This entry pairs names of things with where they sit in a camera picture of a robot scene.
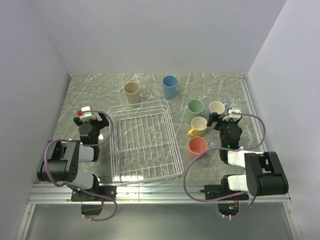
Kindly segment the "light blue ceramic mug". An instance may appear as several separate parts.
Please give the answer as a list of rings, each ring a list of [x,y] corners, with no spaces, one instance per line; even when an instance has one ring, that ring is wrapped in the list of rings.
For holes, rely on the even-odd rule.
[[[210,115],[212,113],[217,113],[218,115],[224,114],[226,112],[227,107],[228,107],[227,103],[212,101],[208,106],[207,119],[210,118]]]

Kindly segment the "yellow ceramic mug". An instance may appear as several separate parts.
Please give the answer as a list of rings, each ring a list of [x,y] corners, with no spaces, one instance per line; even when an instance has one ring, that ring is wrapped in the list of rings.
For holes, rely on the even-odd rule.
[[[190,130],[187,135],[189,137],[201,137],[207,129],[207,120],[204,117],[196,116],[192,119]]]

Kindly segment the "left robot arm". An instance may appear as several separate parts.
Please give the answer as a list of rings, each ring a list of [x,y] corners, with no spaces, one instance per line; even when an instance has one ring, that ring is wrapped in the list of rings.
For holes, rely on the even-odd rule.
[[[108,136],[99,142],[100,131],[110,127],[112,133],[113,122],[110,116],[99,110],[79,110],[73,121],[78,126],[80,139],[49,141],[36,170],[37,179],[57,187],[67,186],[82,191],[85,198],[95,201],[101,195],[98,178],[79,170],[79,163],[98,160],[100,145],[110,139]]]

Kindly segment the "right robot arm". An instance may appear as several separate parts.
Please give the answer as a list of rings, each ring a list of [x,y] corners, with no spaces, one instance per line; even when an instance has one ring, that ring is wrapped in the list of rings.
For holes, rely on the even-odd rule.
[[[289,182],[277,153],[255,152],[240,147],[242,129],[238,124],[242,116],[235,110],[230,110],[226,116],[216,112],[209,115],[207,126],[216,123],[214,129],[219,131],[220,159],[227,165],[245,170],[244,174],[224,175],[220,186],[214,186],[214,192],[226,200],[233,199],[239,192],[253,197],[287,194]]]

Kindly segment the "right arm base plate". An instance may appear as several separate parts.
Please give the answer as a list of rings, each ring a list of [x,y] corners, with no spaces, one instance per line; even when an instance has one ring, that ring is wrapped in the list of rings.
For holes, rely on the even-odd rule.
[[[222,187],[221,185],[205,185],[204,189],[201,189],[199,192],[205,195],[206,200],[217,199],[217,198],[225,197],[228,195],[240,193],[240,191],[233,191],[228,189],[227,187]],[[223,200],[224,201],[232,201],[232,200],[244,201],[248,199],[249,199],[249,195],[246,193],[246,194],[228,197]]]

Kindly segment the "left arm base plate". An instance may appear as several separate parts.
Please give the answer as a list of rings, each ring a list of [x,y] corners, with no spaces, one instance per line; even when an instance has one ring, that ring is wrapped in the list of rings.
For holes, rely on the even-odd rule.
[[[99,185],[96,188],[72,190],[72,202],[98,202],[104,199],[105,201],[114,201],[116,199],[117,187],[113,185]]]

